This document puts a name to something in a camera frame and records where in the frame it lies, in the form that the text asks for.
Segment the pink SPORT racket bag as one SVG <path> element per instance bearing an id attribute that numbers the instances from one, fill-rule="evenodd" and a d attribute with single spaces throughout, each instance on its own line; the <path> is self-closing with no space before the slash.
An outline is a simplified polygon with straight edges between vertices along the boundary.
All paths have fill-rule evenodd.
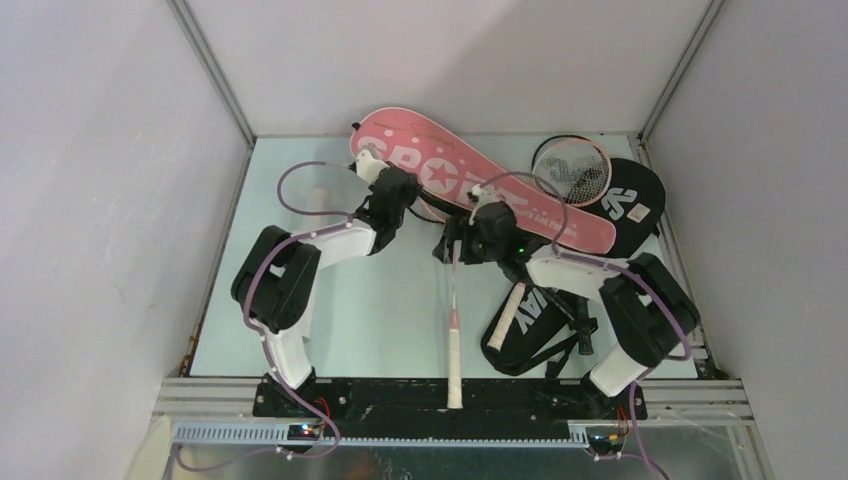
<path id="1" fill-rule="evenodd" d="M 602 146 L 566 136 L 536 159 L 530 175 L 511 174 L 477 148 L 413 110 L 378 109 L 356 123 L 350 148 L 370 148 L 418 177 L 437 204 L 470 211 L 490 192 L 512 208 L 520 229 L 578 252 L 622 258 L 631 244 L 602 211 L 613 165 Z"/>

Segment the white shuttlecock tube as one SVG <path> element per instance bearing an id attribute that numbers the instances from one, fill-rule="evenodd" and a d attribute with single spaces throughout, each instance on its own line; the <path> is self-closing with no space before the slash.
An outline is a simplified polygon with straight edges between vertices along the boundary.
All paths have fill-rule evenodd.
<path id="1" fill-rule="evenodd" d="M 328 211 L 332 204 L 331 193 L 323 188 L 313 188 L 307 192 L 307 208 L 310 211 Z"/>

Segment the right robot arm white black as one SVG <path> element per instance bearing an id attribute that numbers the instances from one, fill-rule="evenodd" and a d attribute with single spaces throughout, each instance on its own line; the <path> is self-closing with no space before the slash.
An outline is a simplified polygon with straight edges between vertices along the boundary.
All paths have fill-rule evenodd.
<path id="1" fill-rule="evenodd" d="M 502 202 L 451 217 L 433 250 L 444 264 L 496 264 L 512 288 L 484 331 L 481 350 L 500 373 L 519 376 L 541 363 L 556 378 L 573 351 L 592 352 L 599 303 L 615 343 L 585 375 L 585 411 L 606 418 L 621 393 L 666 360 L 691 356 L 688 334 L 700 321 L 690 297 L 655 255 L 609 259 L 553 247 L 518 229 Z"/>

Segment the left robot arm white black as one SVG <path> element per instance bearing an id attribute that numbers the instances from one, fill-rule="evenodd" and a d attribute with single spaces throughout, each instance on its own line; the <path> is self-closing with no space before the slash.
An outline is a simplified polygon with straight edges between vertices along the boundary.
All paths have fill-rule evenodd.
<path id="1" fill-rule="evenodd" d="M 369 182 L 369 194 L 343 222 L 299 234 L 271 225 L 257 237 L 233 280 L 231 297 L 245 326 L 259 335 L 269 373 L 282 385 L 277 402 L 290 415 L 304 416 L 316 403 L 304 316 L 317 273 L 382 251 L 420 191 L 415 174 L 389 166 Z"/>

